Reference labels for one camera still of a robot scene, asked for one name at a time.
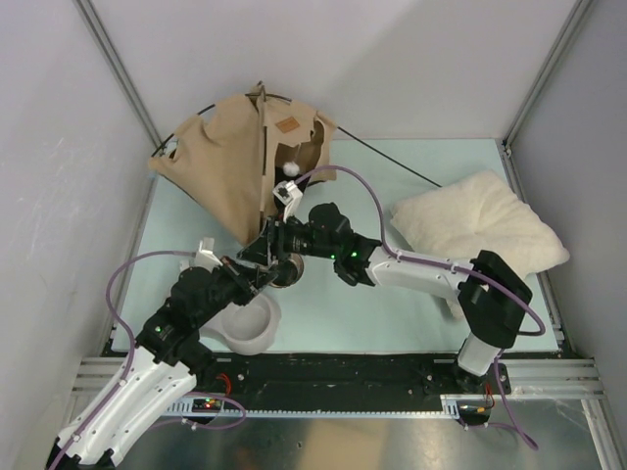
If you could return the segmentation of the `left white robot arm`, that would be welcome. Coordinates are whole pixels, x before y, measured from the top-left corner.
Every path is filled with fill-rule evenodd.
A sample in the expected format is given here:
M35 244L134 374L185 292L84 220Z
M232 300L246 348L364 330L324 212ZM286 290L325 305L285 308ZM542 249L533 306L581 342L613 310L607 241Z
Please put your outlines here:
M113 469L176 400L217 380L200 329L225 308L244 306L278 275L224 257L212 269L183 270L149 317L128 355L75 420L56 438L49 469Z

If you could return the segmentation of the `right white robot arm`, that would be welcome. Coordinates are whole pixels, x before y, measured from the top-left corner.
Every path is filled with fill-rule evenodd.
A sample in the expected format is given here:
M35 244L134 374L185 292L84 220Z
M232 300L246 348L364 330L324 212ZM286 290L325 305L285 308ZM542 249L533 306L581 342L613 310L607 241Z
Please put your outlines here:
M464 392L484 388L495 359L511 348L533 294L496 253L482 250L468 261L393 252L382 241L356 232L333 203L296 216L271 216L238 258L276 270L293 256L329 259L335 274L350 286L395 287L457 303L469 333L449 368Z

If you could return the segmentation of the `beige fabric pet tent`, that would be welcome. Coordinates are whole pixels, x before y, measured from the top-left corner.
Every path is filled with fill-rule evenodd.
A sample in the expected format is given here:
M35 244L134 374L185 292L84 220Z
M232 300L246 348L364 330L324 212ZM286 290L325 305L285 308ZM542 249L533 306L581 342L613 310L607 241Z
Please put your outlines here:
M165 177L202 208L213 215L240 244L246 245L260 233L259 204L262 159L259 138L248 144L236 144L225 152L203 135L198 123L182 132L183 143L171 155L172 161L150 158L149 167ZM335 171L328 165L311 164L307 171L288 177L282 167L267 159L269 202L266 217L278 213L273 188L282 180L297 179L308 173L310 183L332 181Z

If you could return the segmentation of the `black tent pole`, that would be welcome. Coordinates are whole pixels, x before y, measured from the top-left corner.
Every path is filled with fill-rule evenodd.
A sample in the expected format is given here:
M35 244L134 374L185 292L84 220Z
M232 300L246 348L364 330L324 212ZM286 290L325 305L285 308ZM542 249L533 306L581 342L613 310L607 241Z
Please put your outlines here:
M262 80L257 83L259 97L257 98L257 110L260 120L260 136L259 136L259 150L262 159L261 169L261 193L259 204L259 229L263 230L265 225L266 214L268 212L269 202L269 177L267 174L267 130L265 125L265 108L266 108L266 90L265 84Z
M301 174L307 171L309 165L329 164L330 139L335 131L340 131L421 180L435 187L440 186L435 180L336 125L332 119L311 106L281 95L265 93L262 89L233 95L192 115L153 151L151 159L164 157L172 161L171 154L183 143L182 132L196 123L200 125L203 135L225 152L231 152L236 144L248 144L259 138L261 143L258 149L265 159L274 158L274 164L279 167L293 161Z

